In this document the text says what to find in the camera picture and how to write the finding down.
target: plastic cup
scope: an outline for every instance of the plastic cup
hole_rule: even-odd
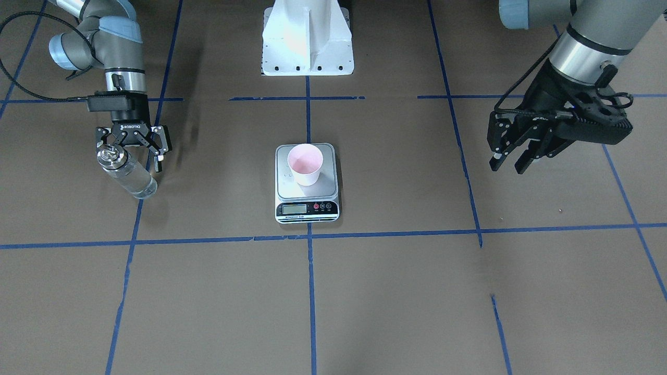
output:
[[[322,151],[309,143],[294,146],[287,155],[287,164],[294,176],[294,182],[301,186],[310,186],[317,182],[322,162]]]

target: white stand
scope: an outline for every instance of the white stand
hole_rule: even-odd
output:
[[[352,33],[346,19],[349,12],[337,0],[275,0],[264,11],[262,72],[352,74]]]

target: scale control panel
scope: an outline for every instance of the scale control panel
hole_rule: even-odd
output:
[[[332,222],[339,216],[334,201],[281,203],[275,208],[275,218],[281,223]]]

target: digital kitchen scale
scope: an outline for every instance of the digital kitchen scale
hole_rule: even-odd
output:
[[[332,222],[340,216],[336,152],[329,143],[313,143],[322,151],[319,178],[311,186],[294,182],[287,155],[296,145],[275,149],[275,219],[281,224]]]

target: scale display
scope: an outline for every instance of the scale display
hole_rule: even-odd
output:
[[[301,186],[294,182],[287,155],[296,145],[275,150],[275,219],[281,224],[332,222],[340,217],[336,153],[329,143],[313,143],[324,161],[317,182]]]

